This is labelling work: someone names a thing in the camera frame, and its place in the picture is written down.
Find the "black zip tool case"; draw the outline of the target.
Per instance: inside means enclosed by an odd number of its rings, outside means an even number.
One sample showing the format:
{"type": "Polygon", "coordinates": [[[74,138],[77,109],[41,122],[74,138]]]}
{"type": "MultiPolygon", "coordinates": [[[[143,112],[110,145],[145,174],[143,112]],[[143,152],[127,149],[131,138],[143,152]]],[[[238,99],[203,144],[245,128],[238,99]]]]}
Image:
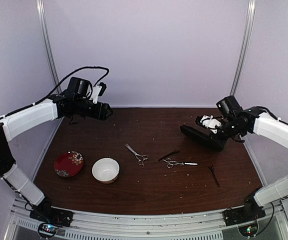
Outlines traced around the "black zip tool case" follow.
{"type": "Polygon", "coordinates": [[[202,133],[201,131],[187,125],[181,125],[180,126],[180,131],[183,133],[185,136],[187,136],[190,140],[203,145],[204,147],[206,146],[207,143],[207,134],[202,133]]]}

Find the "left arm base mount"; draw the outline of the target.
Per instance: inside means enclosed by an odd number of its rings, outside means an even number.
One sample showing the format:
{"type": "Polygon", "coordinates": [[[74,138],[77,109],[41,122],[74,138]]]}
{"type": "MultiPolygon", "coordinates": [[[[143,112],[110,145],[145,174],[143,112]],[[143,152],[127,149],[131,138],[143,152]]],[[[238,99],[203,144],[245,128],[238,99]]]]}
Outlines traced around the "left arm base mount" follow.
{"type": "Polygon", "coordinates": [[[45,198],[39,205],[28,203],[31,207],[29,217],[40,221],[37,233],[42,239],[48,240],[56,235],[62,227],[70,227],[74,213],[70,210],[52,206],[50,199],[45,198]]]}

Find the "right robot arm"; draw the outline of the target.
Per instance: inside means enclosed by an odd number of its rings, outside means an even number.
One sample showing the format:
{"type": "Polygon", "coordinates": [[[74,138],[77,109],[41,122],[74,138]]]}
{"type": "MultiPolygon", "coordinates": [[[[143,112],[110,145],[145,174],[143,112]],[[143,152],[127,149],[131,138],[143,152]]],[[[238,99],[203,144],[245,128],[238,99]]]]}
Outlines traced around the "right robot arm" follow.
{"type": "MultiPolygon", "coordinates": [[[[245,109],[253,106],[267,107],[277,116],[288,122],[288,98],[282,96],[280,99],[274,100],[273,97],[273,95],[264,94],[238,94],[236,99],[245,109]]],[[[244,180],[241,180],[241,178],[248,174],[249,171],[243,166],[237,167],[234,176],[237,177],[238,180],[233,190],[241,195],[237,196],[237,193],[234,194],[237,201],[236,203],[230,203],[230,207],[242,205],[244,198],[256,188],[271,184],[288,174],[288,149],[272,140],[255,134],[249,133],[243,139],[245,140],[245,150],[233,149],[240,147],[241,144],[233,143],[229,140],[220,155],[223,156],[228,153],[228,151],[232,151],[231,156],[237,160],[238,163],[241,163],[242,155],[247,152],[262,182],[255,183],[252,181],[251,183],[246,183],[244,180]]]]}

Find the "silver thinning scissors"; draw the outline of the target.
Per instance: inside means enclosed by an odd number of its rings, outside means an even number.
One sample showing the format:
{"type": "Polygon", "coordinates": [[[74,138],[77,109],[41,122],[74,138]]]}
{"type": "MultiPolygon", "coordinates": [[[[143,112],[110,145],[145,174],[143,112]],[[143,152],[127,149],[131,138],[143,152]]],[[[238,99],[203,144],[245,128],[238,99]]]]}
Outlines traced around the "silver thinning scissors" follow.
{"type": "Polygon", "coordinates": [[[146,154],[138,154],[129,144],[125,144],[125,147],[136,157],[137,164],[144,168],[144,161],[148,160],[149,156],[146,154]]]}

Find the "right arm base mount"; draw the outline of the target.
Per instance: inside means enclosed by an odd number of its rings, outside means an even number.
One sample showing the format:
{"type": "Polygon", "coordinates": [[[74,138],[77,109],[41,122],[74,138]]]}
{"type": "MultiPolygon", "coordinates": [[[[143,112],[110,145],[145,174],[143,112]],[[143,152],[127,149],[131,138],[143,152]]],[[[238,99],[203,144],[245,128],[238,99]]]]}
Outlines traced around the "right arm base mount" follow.
{"type": "Polygon", "coordinates": [[[243,237],[251,238],[259,233],[258,220],[264,218],[266,213],[254,200],[247,200],[242,207],[227,208],[223,216],[227,227],[237,225],[243,237]]]}

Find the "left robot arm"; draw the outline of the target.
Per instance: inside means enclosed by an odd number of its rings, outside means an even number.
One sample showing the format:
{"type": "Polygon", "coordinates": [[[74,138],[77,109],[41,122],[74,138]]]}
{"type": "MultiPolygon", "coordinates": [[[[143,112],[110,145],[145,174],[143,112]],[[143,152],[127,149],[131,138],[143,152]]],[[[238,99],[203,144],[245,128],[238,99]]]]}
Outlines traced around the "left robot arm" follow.
{"type": "Polygon", "coordinates": [[[67,89],[59,94],[50,94],[40,102],[32,103],[21,110],[0,116],[0,178],[9,184],[31,205],[45,222],[56,217],[55,209],[44,203],[46,196],[23,171],[16,161],[19,156],[14,145],[31,147],[32,141],[23,141],[52,121],[81,116],[106,120],[113,111],[109,104],[99,101],[107,85],[103,82],[91,85],[90,81],[72,77],[67,89]]]}

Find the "silver straight scissors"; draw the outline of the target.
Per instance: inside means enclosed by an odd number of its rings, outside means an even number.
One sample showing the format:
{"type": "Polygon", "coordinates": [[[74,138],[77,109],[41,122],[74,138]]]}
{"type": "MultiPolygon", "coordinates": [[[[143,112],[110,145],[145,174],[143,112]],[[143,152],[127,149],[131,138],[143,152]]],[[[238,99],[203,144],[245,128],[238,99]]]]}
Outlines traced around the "silver straight scissors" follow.
{"type": "Polygon", "coordinates": [[[198,166],[197,162],[179,162],[171,160],[170,158],[162,159],[163,162],[167,164],[167,168],[173,168],[175,166],[198,166]]]}

